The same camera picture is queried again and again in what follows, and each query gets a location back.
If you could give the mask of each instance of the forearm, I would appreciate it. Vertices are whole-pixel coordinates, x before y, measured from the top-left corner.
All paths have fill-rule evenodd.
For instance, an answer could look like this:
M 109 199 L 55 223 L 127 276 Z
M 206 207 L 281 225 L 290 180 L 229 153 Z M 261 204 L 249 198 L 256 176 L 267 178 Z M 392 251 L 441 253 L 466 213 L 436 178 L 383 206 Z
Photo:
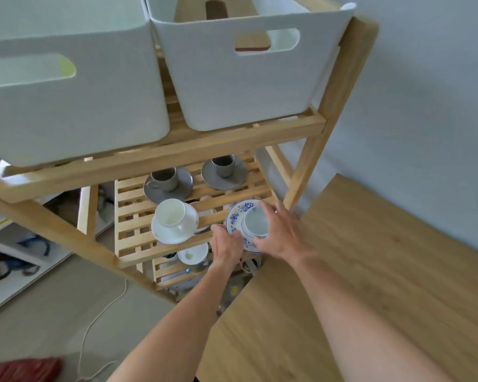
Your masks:
M 425 353 L 349 291 L 315 253 L 291 263 L 346 382 L 448 382 Z
M 124 360 L 109 382 L 190 382 L 230 274 L 212 264 L 202 281 Z

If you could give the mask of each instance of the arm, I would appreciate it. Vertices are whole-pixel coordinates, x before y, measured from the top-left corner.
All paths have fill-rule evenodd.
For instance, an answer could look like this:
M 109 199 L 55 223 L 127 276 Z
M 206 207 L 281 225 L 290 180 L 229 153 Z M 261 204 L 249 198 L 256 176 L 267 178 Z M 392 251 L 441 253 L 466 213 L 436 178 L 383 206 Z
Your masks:
M 216 321 L 225 285 L 242 255 L 239 231 L 213 225 L 214 261 L 207 274 L 127 356 L 108 382 L 193 381 Z
M 277 213 L 262 203 L 269 234 L 262 251 L 285 260 L 297 273 L 319 317 L 346 382 L 451 382 L 423 351 L 349 291 L 308 246 L 283 204 Z

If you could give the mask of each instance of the wooden tabletop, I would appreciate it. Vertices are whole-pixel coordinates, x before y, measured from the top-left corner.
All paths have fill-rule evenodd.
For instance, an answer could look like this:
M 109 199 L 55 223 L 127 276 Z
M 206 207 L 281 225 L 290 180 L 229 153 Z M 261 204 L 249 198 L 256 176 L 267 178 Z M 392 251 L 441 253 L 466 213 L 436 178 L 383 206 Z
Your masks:
M 302 223 L 360 297 L 457 381 L 478 381 L 478 252 L 340 175 Z M 212 328 L 197 377 L 342 380 L 299 280 L 274 259 Z

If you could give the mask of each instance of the red object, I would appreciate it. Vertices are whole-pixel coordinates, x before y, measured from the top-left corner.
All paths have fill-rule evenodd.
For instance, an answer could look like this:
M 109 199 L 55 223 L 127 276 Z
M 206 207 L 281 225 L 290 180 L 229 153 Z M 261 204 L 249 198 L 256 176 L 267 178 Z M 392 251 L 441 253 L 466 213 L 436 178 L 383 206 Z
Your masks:
M 0 363 L 0 382 L 51 382 L 62 371 L 62 359 L 20 359 Z

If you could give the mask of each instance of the gray floor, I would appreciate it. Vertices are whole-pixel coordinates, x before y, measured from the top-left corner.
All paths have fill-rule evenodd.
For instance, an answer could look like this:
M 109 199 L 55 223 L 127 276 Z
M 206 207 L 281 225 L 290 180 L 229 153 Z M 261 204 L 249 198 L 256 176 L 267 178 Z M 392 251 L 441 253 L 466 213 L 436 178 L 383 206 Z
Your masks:
M 113 249 L 113 228 L 100 236 Z M 25 357 L 63 357 L 57 381 L 74 382 L 83 334 L 94 317 L 119 296 L 124 281 L 72 256 L 0 308 L 0 361 Z M 129 284 L 127 294 L 92 326 L 82 362 L 83 376 L 124 357 L 172 308 Z M 112 365 L 97 381 L 104 381 Z

